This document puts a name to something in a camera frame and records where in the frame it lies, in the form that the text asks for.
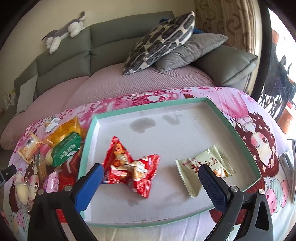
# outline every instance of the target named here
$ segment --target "blue gripper pad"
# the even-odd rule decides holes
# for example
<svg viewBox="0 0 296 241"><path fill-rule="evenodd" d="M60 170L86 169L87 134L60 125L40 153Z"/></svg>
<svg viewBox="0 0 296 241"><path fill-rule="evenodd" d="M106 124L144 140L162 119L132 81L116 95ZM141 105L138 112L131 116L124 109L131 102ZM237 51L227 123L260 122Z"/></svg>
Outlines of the blue gripper pad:
<svg viewBox="0 0 296 241"><path fill-rule="evenodd" d="M84 211L104 177L104 168L96 163L86 176L81 177L73 190L74 204L78 212Z"/></svg>
<svg viewBox="0 0 296 241"><path fill-rule="evenodd" d="M222 178L217 177L206 164L201 165L198 169L198 178L214 207L224 214L230 200L229 186Z"/></svg>

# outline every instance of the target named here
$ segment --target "pink wrapper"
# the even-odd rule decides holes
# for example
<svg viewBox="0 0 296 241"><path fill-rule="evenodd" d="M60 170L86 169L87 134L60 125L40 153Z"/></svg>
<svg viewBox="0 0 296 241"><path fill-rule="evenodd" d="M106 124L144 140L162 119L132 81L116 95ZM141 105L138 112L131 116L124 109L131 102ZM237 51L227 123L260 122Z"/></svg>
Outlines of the pink wrapper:
<svg viewBox="0 0 296 241"><path fill-rule="evenodd" d="M48 178L44 181L43 189L49 192L57 192L59 190L59 173L57 171L49 174Z"/></svg>

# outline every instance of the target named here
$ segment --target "gray and white plush toy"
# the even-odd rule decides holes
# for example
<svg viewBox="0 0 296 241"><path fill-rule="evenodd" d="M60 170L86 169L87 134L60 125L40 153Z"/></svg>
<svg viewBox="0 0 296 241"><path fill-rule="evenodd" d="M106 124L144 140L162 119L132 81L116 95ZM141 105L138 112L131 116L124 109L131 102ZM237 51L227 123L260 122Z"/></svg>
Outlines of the gray and white plush toy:
<svg viewBox="0 0 296 241"><path fill-rule="evenodd" d="M42 40L45 41L46 48L49 49L49 53L54 53L61 43L61 41L67 37L74 38L82 29L85 29L83 20L86 19L85 12L81 12L80 18L73 19L68 22L64 27L59 30L50 31Z"/></svg>

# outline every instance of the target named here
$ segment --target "curtain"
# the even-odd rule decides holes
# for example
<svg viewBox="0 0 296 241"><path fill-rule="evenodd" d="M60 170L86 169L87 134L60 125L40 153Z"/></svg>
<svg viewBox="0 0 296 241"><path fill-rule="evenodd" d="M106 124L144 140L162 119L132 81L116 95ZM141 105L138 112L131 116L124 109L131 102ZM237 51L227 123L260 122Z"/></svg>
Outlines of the curtain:
<svg viewBox="0 0 296 241"><path fill-rule="evenodd" d="M252 0L195 0L196 27L229 37L226 45L254 53Z"/></svg>

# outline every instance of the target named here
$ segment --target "cardboard tray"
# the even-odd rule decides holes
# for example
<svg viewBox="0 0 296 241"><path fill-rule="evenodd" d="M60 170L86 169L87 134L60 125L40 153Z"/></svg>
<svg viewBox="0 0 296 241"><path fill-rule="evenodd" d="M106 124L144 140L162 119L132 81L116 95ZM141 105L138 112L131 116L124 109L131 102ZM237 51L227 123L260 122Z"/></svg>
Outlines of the cardboard tray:
<svg viewBox="0 0 296 241"><path fill-rule="evenodd" d="M225 179L242 191L261 174L249 149L232 124L208 98L158 102L95 115L87 133L79 177L94 163L102 163L113 136L133 159L159 154L157 174L148 199L123 183L101 184L88 208L85 222L107 227L144 227L171 223L213 208L205 190L191 198L175 159L193 157L218 144L235 174Z"/></svg>

